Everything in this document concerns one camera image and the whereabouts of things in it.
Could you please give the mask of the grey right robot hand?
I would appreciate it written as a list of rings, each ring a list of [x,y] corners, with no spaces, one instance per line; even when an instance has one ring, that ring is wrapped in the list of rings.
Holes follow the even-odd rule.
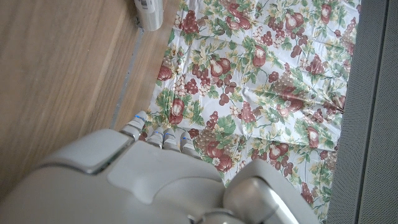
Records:
[[[1,202],[2,223],[316,223],[309,204],[256,159],[225,185],[188,133],[139,134],[139,112],[45,157]]]

